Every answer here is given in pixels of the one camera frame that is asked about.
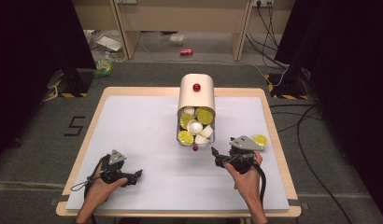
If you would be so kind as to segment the white table sheet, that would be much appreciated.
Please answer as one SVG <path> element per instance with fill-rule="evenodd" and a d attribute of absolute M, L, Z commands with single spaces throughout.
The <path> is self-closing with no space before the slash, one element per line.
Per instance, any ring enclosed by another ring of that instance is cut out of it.
<path fill-rule="evenodd" d="M 143 170 L 136 185 L 116 189 L 102 210 L 121 211 L 242 211 L 247 206 L 234 190 L 228 172 L 216 166 L 210 146 L 181 146 L 177 141 L 177 97 L 109 96 L 93 128 L 75 180 L 86 181 L 99 159 L 117 149 L 126 156 L 125 173 Z M 216 97 L 215 142 L 228 155 L 231 137 L 264 135 L 261 152 L 267 184 L 266 210 L 288 210 L 286 192 L 263 114 L 260 97 Z"/>

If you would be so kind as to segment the yellow-lidded jelly cup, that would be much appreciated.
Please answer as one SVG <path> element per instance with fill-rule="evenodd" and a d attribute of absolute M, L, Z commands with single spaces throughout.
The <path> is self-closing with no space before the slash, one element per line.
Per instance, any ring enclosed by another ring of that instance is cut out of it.
<path fill-rule="evenodd" d="M 253 136 L 253 141 L 259 146 L 260 151 L 264 151 L 268 144 L 268 139 L 262 134 L 256 134 Z"/>

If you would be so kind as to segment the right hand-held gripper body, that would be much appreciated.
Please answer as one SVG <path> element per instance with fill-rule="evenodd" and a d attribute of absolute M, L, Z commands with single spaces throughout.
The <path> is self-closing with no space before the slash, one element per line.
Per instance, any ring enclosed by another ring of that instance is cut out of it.
<path fill-rule="evenodd" d="M 259 174 L 263 173 L 257 162 L 258 145 L 252 139 L 245 135 L 232 138 L 230 146 L 229 156 L 223 160 L 223 164 L 231 164 L 239 174 L 245 174 L 251 167 Z"/>

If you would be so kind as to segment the green plastic bag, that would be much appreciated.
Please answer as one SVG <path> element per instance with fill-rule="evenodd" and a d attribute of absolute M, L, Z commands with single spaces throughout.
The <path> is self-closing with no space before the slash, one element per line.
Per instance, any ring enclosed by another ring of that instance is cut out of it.
<path fill-rule="evenodd" d="M 113 64 L 113 59 L 111 58 L 110 53 L 107 51 L 105 56 L 97 62 L 96 69 L 93 74 L 96 77 L 108 77 L 111 75 Z"/>

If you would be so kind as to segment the black stand base striped tape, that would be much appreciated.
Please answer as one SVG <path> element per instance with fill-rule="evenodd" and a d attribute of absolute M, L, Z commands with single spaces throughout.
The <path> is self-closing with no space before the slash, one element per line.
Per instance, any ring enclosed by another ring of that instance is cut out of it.
<path fill-rule="evenodd" d="M 307 93 L 298 75 L 285 70 L 264 75 L 270 96 L 277 99 L 307 100 Z"/>
<path fill-rule="evenodd" d="M 61 97 L 86 97 L 92 84 L 92 71 L 76 71 L 73 74 L 63 74 L 57 82 L 57 90 Z"/>

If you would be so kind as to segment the person's right hand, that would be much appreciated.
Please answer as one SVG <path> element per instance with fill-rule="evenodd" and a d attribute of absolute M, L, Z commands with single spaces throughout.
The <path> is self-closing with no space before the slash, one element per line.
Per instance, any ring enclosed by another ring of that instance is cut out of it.
<path fill-rule="evenodd" d="M 234 188 L 237 189 L 246 202 L 259 202 L 260 198 L 260 179 L 259 172 L 250 167 L 245 174 L 239 174 L 235 168 L 229 163 L 224 164 L 224 168 L 228 171 L 234 180 Z"/>

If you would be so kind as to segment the black curtain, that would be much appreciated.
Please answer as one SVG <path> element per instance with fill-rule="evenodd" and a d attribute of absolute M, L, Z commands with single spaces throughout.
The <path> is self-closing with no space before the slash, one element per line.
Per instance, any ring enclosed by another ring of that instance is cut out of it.
<path fill-rule="evenodd" d="M 295 0 L 277 60 L 307 69 L 383 216 L 383 0 Z"/>
<path fill-rule="evenodd" d="M 13 145 L 51 76 L 95 67 L 72 0 L 0 0 L 0 155 Z"/>

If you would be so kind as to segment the white paper sheet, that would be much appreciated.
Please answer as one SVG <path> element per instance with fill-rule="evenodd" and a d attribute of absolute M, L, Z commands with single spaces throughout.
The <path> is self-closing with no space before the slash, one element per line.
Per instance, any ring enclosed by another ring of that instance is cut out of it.
<path fill-rule="evenodd" d="M 121 49 L 121 42 L 106 35 L 102 35 L 100 38 L 98 38 L 96 43 L 114 51 Z"/>

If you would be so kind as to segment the pile of small white cups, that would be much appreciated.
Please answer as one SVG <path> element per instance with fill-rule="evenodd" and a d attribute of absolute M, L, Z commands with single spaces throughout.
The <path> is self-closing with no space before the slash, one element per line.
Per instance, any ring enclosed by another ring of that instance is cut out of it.
<path fill-rule="evenodd" d="M 184 106 L 177 114 L 177 141 L 182 146 L 205 146 L 215 141 L 215 111 L 208 106 Z"/>

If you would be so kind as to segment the cream bin with red knobs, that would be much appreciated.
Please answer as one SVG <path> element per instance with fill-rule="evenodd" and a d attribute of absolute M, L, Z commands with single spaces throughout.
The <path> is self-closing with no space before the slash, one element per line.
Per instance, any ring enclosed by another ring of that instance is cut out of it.
<path fill-rule="evenodd" d="M 180 81 L 177 113 L 184 106 L 208 106 L 215 111 L 215 96 L 213 79 L 206 74 L 188 74 Z M 205 146 L 183 146 L 197 151 Z"/>

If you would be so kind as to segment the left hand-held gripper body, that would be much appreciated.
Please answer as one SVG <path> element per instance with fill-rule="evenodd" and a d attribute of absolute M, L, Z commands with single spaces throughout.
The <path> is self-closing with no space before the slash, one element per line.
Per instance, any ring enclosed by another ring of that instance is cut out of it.
<path fill-rule="evenodd" d="M 102 180 L 107 184 L 110 184 L 124 177 L 127 179 L 134 179 L 133 174 L 127 174 L 121 171 L 125 160 L 126 157 L 116 149 L 113 149 L 110 154 L 106 154 L 102 158 L 102 166 L 100 171 L 100 177 Z"/>

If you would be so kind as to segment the person's left hand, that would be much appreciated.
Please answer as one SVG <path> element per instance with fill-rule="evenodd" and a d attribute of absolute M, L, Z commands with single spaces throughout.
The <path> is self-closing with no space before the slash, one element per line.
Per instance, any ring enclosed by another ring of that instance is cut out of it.
<path fill-rule="evenodd" d="M 101 167 L 95 172 L 92 185 L 90 186 L 87 196 L 85 197 L 85 203 L 88 205 L 98 206 L 105 202 L 110 194 L 117 188 L 124 185 L 128 179 L 126 177 L 118 179 L 117 181 L 107 184 L 100 177 Z"/>

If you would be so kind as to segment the clear plastic box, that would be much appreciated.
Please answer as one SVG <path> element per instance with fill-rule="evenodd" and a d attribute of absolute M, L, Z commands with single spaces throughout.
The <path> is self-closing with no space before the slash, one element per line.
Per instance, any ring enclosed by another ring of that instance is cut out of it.
<path fill-rule="evenodd" d="M 187 37 L 182 34 L 172 34 L 170 36 L 169 42 L 173 46 L 182 46 L 185 43 Z"/>

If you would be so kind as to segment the beige wooden desk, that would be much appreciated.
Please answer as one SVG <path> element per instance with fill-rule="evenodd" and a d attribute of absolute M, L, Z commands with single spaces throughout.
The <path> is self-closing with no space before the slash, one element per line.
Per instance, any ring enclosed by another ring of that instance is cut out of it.
<path fill-rule="evenodd" d="M 143 32 L 178 31 L 228 34 L 236 61 L 246 34 L 263 34 L 269 24 L 275 34 L 284 33 L 295 1 L 256 8 L 252 0 L 71 0 L 83 29 L 119 32 L 127 59 Z"/>

